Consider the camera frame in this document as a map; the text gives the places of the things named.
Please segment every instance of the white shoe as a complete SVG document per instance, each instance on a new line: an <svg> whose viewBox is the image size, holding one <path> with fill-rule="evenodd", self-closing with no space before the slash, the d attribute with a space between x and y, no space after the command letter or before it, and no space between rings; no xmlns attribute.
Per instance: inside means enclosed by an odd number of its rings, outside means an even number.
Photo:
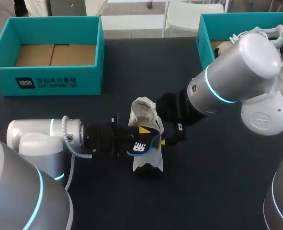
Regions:
<svg viewBox="0 0 283 230"><path fill-rule="evenodd" d="M153 128L159 131L159 142L161 142L161 134L164 132L164 126L160 117L157 115L155 103L147 97L138 97L135 101L133 101L128 126ZM150 148L146 154L142 156L135 156L133 171L135 171L138 167L144 166L146 163L149 163L153 167L159 168L163 171L161 144L159 144L158 149Z"/></svg>
<svg viewBox="0 0 283 230"><path fill-rule="evenodd" d="M272 29L261 29L259 27L255 27L250 31L245 31L238 35L233 34L233 36L229 38L230 41L225 41L220 45L218 45L218 47L215 49L216 56L220 56L221 54L226 52L243 35L249 33L260 34L268 38L270 42L276 47L277 50L280 50L281 47L283 46L283 25L278 25L277 27Z"/></svg>
<svg viewBox="0 0 283 230"><path fill-rule="evenodd" d="M276 47L276 49L280 49L283 45L283 25L278 25L277 27L272 28L272 29L260 29L257 26L253 30L245 31L245 32L238 34L238 36L233 34L233 36L230 37L229 39L232 41L232 43L235 43L243 35L249 34L249 33L256 33L256 34L263 35L264 37L268 38L271 41L271 43Z"/></svg>

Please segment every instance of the cardboard bottom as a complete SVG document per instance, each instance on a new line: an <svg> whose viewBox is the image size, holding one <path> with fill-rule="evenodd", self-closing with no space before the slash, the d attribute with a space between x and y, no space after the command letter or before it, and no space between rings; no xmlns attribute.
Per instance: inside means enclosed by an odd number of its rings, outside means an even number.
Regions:
<svg viewBox="0 0 283 230"><path fill-rule="evenodd" d="M214 53L214 57L217 58L218 56L216 55L215 53L215 49L225 41L211 41L210 44L212 46L212 49L213 49L213 53ZM283 61L283 48L281 49L281 60Z"/></svg>
<svg viewBox="0 0 283 230"><path fill-rule="evenodd" d="M15 67L93 66L96 45L21 45Z"/></svg>

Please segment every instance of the teal box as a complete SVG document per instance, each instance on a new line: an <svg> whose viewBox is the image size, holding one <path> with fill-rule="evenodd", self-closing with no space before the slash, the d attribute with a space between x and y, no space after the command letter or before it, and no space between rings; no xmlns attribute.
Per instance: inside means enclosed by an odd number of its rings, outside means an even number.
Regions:
<svg viewBox="0 0 283 230"><path fill-rule="evenodd" d="M202 14L197 46L202 68L215 59L210 41L229 41L229 38L256 26L262 29L283 25L283 12Z"/></svg>
<svg viewBox="0 0 283 230"><path fill-rule="evenodd" d="M14 67L21 45L96 45L93 66ZM4 96L99 95L104 63L101 17L9 18L0 36Z"/></svg>

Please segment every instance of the yellow accent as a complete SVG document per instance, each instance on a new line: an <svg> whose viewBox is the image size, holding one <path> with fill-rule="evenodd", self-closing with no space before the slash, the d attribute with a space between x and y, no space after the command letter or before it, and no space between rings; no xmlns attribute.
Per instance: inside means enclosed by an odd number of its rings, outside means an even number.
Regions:
<svg viewBox="0 0 283 230"><path fill-rule="evenodd" d="M149 130L146 130L145 128L142 128L139 126L139 133L151 133Z"/></svg>

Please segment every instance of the chair leg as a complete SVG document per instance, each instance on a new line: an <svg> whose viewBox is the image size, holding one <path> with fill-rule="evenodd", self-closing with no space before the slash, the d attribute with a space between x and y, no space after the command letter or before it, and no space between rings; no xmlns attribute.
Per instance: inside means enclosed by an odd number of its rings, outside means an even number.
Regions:
<svg viewBox="0 0 283 230"><path fill-rule="evenodd" d="M165 37L165 32L166 32L166 23L167 23L167 13L168 13L168 7L169 7L170 2L166 2L166 7L165 7L165 13L164 13L164 22L162 25L162 36Z"/></svg>
<svg viewBox="0 0 283 230"><path fill-rule="evenodd" d="M153 8L153 0L150 0L147 2L147 8L152 9Z"/></svg>

